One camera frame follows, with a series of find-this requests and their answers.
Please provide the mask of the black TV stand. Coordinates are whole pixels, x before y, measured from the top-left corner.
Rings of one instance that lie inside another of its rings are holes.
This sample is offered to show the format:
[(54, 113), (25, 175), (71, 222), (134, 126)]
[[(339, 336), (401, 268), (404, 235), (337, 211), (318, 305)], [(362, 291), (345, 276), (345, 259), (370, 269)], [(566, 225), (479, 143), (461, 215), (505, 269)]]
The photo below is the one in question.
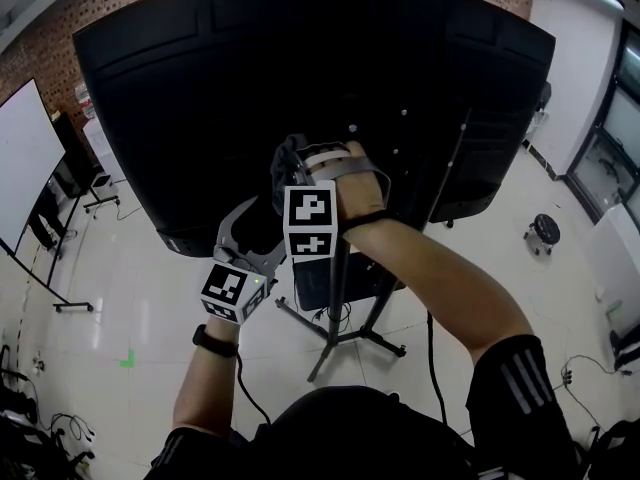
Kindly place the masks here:
[[(445, 21), (448, 0), (371, 0), (377, 19), (372, 52), (392, 53), (380, 68), (365, 70), (364, 85), (344, 90), (327, 107), (326, 125), (335, 132), (307, 135), (315, 147), (338, 141), (361, 142), (378, 167), (375, 179), (390, 200), (391, 215), (423, 230), (435, 212), (451, 177), (471, 109), (452, 102), (445, 91)], [(382, 266), (365, 271), (369, 260), (351, 255), (343, 238), (334, 257), (314, 260), (293, 269), (306, 309), (327, 310), (322, 357), (341, 342), (342, 307), (353, 300), (374, 297), (366, 322), (351, 335), (377, 343), (398, 357), (405, 354), (373, 327), (399, 280)]]

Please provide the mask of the whiteboard on rolling stand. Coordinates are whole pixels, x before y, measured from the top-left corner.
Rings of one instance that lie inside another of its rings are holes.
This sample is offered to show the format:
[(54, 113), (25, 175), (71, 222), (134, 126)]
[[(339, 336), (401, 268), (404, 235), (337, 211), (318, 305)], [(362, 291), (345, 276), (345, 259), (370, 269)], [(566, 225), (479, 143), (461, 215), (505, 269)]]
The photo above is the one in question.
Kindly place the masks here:
[(56, 312), (92, 313), (91, 303), (68, 301), (17, 257), (31, 212), (64, 153), (37, 84), (30, 79), (0, 105), (0, 249), (57, 300)]

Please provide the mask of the black wristband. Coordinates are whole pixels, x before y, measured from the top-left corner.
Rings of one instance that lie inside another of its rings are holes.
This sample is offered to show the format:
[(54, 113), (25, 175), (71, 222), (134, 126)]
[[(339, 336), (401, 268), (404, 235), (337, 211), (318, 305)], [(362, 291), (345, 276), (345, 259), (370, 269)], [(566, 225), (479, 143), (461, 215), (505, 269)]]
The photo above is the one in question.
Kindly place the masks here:
[(238, 345), (220, 340), (209, 335), (206, 331), (206, 325), (199, 325), (193, 335), (192, 343), (196, 347), (201, 347), (215, 355), (232, 358), (238, 355)]

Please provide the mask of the white water dispenser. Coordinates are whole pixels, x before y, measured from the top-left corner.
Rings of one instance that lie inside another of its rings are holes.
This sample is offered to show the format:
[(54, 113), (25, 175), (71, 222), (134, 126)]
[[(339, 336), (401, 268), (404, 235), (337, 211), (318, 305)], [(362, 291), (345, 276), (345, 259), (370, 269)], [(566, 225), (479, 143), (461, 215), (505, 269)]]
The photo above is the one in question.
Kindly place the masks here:
[(84, 135), (102, 169), (112, 178), (114, 183), (125, 181), (126, 176), (107, 140), (84, 81), (75, 87), (75, 95), (84, 116), (87, 118), (87, 122), (83, 126)]

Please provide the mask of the person's black shirt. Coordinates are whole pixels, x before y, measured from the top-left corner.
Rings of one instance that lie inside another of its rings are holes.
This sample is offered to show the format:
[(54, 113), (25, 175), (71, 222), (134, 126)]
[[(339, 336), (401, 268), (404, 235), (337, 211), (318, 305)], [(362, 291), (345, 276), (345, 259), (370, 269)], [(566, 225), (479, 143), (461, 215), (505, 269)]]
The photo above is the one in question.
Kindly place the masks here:
[(243, 444), (172, 431), (145, 480), (580, 480), (537, 337), (489, 348), (466, 407), (471, 441), (375, 389), (326, 387)]

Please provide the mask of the black round wheeled stool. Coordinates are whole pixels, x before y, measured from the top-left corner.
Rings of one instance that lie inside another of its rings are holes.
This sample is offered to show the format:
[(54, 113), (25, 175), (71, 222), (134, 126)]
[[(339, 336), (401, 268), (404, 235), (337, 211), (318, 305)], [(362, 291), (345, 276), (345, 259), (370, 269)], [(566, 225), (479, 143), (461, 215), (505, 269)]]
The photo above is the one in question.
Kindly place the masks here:
[(540, 256), (542, 252), (550, 255), (561, 239), (561, 232), (551, 216), (540, 213), (529, 224), (523, 239), (535, 256)]

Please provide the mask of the white cabinet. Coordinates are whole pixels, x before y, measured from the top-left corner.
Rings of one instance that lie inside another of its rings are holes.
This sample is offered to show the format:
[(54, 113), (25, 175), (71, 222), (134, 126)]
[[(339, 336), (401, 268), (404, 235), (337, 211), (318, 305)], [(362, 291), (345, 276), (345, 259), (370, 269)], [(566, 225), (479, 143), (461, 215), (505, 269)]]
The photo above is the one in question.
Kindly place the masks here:
[(640, 231), (626, 207), (610, 208), (588, 235), (596, 299), (620, 336), (640, 324)]

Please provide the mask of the large black television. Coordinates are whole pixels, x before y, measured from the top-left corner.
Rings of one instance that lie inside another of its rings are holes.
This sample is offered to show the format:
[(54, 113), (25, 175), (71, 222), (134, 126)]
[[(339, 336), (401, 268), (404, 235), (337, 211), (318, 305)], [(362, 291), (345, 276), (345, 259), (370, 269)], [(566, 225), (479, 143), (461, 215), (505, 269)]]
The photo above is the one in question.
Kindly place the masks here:
[(140, 0), (73, 42), (159, 237), (207, 257), (292, 134), (359, 142), (414, 225), (483, 212), (556, 40), (483, 0)]

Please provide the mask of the person's left forearm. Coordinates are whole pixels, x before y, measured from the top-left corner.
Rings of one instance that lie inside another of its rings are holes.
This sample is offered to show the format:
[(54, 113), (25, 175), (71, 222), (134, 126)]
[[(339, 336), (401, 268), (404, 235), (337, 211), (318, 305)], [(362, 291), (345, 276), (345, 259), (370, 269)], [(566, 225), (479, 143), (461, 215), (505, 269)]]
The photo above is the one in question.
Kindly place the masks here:
[(230, 357), (196, 346), (173, 410), (173, 428), (227, 438), (233, 415), (237, 352)]

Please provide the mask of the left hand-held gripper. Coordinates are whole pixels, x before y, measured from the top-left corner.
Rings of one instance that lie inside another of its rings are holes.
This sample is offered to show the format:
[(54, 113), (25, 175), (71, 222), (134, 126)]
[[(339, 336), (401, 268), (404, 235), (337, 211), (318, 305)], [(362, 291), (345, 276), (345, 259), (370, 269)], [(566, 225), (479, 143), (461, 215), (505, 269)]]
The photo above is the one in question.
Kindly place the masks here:
[(254, 196), (244, 201), (220, 223), (211, 268), (199, 293), (211, 316), (232, 324), (244, 324), (268, 299), (277, 282), (275, 271), (286, 258), (284, 241), (265, 254), (240, 252), (232, 227), (257, 199)]

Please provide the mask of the black display on rolling stand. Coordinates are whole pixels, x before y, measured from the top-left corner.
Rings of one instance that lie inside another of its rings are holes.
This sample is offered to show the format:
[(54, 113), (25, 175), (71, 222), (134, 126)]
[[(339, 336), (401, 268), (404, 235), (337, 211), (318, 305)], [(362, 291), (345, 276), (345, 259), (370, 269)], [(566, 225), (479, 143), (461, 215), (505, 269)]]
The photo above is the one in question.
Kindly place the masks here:
[(84, 205), (86, 213), (106, 203), (119, 205), (117, 187), (108, 174), (100, 172), (92, 163), (68, 114), (58, 113), (52, 120), (52, 125), (64, 148), (61, 166), (54, 174), (63, 192), (70, 199), (89, 193), (94, 201)]

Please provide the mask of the person's right forearm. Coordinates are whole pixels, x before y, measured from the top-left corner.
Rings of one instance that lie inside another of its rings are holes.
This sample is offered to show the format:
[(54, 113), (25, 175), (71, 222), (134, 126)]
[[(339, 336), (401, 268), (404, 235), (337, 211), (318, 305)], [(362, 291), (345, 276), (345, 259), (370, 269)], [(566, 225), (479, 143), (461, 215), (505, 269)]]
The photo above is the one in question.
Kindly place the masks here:
[(355, 227), (346, 240), (418, 297), (472, 361), (493, 345), (533, 330), (508, 291), (484, 270), (395, 220)]

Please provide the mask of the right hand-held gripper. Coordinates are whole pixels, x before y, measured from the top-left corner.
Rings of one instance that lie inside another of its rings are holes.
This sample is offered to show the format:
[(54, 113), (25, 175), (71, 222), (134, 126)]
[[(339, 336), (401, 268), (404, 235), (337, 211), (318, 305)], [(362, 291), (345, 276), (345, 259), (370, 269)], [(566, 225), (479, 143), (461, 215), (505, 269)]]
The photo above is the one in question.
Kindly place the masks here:
[(367, 157), (356, 158), (340, 142), (311, 145), (306, 140), (282, 144), (282, 216), (287, 255), (333, 257), (339, 235), (336, 180), (372, 173), (384, 201), (390, 178)]

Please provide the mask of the person's right hand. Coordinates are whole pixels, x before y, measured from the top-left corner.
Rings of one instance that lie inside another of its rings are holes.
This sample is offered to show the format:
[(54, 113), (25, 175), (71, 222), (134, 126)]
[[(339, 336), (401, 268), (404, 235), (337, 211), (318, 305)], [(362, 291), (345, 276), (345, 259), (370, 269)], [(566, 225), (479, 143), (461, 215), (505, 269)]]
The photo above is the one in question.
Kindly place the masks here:
[(382, 190), (372, 171), (345, 174), (336, 180), (338, 215), (352, 220), (385, 209)]

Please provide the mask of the grey cloth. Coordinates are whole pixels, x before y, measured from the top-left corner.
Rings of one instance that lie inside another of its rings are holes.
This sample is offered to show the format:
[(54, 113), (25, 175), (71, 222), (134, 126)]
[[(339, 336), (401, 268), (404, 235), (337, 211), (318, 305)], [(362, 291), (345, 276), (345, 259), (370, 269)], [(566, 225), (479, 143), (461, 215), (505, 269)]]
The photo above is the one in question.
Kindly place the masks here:
[(304, 161), (299, 152), (308, 146), (302, 133), (290, 134), (275, 150), (270, 166), (272, 180), (272, 204), (282, 217), (285, 206), (285, 187), (298, 186), (306, 181)]

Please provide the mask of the dark framed glass door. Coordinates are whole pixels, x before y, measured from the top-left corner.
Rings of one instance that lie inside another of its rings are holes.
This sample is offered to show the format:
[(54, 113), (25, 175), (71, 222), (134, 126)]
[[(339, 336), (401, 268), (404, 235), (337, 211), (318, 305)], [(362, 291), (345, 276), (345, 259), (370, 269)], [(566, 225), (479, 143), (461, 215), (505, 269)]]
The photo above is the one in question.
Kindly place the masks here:
[(640, 229), (640, 29), (627, 21), (603, 100), (565, 183), (593, 222), (620, 204)]

